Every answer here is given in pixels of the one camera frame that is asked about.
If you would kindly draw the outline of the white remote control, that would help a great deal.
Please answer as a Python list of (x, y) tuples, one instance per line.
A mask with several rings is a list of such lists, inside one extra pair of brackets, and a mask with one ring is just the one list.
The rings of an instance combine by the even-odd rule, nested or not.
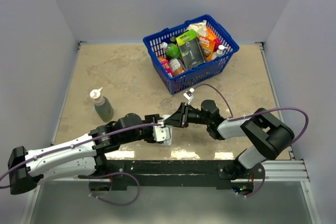
[(160, 122), (160, 125), (157, 128), (157, 142), (163, 146), (171, 146), (173, 139), (173, 127), (164, 124), (164, 120), (167, 119), (170, 115), (164, 114), (163, 119)]

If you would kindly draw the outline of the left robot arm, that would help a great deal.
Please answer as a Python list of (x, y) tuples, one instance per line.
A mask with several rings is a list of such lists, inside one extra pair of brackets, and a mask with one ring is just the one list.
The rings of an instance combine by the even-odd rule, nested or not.
[(170, 129), (162, 117), (158, 114), (147, 115), (143, 120), (129, 113), (59, 145), (38, 150), (16, 147), (8, 160), (10, 194), (23, 194), (44, 182), (63, 177), (79, 175), (103, 178), (109, 171), (105, 154), (117, 151), (123, 144), (141, 140), (171, 144)]

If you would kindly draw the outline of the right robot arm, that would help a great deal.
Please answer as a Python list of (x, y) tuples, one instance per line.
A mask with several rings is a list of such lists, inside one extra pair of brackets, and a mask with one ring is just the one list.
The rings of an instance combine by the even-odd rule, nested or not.
[(254, 166), (266, 159), (275, 160), (295, 138), (288, 126), (264, 108), (250, 117), (234, 121), (222, 117), (213, 100), (204, 100), (200, 109), (182, 102), (178, 110), (164, 120), (165, 125), (180, 128), (186, 128), (190, 123), (206, 125), (208, 134), (215, 140), (240, 136), (250, 140), (252, 146), (223, 168), (231, 180), (246, 178)]

